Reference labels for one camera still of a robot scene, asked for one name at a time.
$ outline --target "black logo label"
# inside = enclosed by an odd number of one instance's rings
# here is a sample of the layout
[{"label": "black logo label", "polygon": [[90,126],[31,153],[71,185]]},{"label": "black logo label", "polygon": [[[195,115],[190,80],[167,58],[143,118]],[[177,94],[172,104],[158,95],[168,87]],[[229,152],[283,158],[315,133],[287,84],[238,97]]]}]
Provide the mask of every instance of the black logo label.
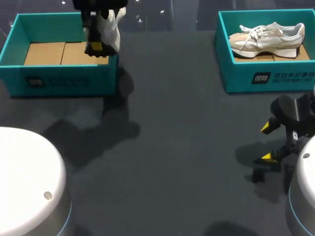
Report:
[{"label": "black logo label", "polygon": [[271,72],[256,72],[252,79],[253,85],[266,84],[270,78]]},{"label": "black logo label", "polygon": [[40,77],[26,77],[25,80],[32,88],[45,87],[44,81]]}]

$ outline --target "robotic arm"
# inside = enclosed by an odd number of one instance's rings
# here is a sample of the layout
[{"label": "robotic arm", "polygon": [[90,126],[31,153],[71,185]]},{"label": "robotic arm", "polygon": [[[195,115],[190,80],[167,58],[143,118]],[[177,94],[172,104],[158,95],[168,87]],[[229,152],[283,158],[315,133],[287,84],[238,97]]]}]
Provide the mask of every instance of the robotic arm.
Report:
[{"label": "robotic arm", "polygon": [[262,159],[267,162],[281,162],[291,153],[299,155],[307,140],[315,135],[315,89],[297,99],[281,95],[271,103],[271,113],[271,118],[261,132],[269,134],[283,125],[286,143]]},{"label": "robotic arm", "polygon": [[128,0],[73,0],[74,8],[81,11],[85,54],[106,57],[119,52],[118,23],[126,14],[127,4]]}]

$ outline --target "white sneaker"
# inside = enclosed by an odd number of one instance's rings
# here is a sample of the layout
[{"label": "white sneaker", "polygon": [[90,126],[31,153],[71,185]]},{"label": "white sneaker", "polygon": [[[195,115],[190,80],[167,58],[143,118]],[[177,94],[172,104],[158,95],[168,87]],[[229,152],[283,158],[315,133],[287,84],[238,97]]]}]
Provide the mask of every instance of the white sneaker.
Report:
[{"label": "white sneaker", "polygon": [[270,52],[279,57],[297,57],[299,47],[305,37],[302,23],[283,27],[276,22],[253,29],[240,26],[242,32],[231,35],[229,42],[232,51],[244,58],[254,58],[259,53]]},{"label": "white sneaker", "polygon": [[[279,30],[294,30],[295,27],[298,27],[299,24],[297,24],[296,26],[281,26],[279,25],[277,22],[274,22],[270,25],[267,25],[267,26],[257,26],[255,28],[252,28],[251,30],[252,31],[256,31],[257,33],[262,33],[264,31],[270,31],[270,30],[274,30],[274,29],[279,29]],[[238,36],[238,35],[241,35],[241,34],[244,34],[247,33],[247,31],[243,31],[243,33],[234,33],[232,35],[229,36],[229,38],[232,38],[232,37],[235,37],[235,36]]]}]

